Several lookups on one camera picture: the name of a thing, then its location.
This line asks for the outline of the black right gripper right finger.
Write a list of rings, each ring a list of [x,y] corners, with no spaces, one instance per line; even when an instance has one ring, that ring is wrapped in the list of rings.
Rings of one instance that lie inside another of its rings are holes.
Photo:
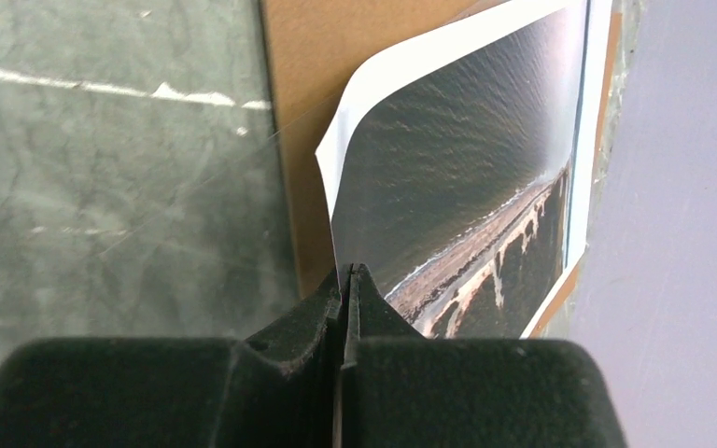
[[[623,447],[597,363],[565,340],[428,339],[352,266],[344,447]]]

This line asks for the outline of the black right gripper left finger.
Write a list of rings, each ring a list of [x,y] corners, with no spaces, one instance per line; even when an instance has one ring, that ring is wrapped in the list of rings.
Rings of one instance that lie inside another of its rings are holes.
[[[0,447],[328,447],[335,274],[247,339],[36,340],[0,366]]]

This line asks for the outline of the brown frame backing board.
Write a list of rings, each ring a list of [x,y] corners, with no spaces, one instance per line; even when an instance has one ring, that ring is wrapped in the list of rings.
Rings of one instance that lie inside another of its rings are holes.
[[[274,122],[283,132],[284,173],[302,295],[331,269],[326,202],[316,144],[349,77],[375,52],[489,8],[486,1],[264,1],[260,5]],[[572,222],[585,233],[601,160],[612,73],[624,31],[625,1],[589,7],[588,59],[580,121],[581,161]]]

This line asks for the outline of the black and white photo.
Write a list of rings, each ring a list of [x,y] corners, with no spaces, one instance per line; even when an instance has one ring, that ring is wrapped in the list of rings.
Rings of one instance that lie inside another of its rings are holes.
[[[527,335],[581,254],[596,1],[505,1],[349,79],[316,150],[337,275],[434,338]]]

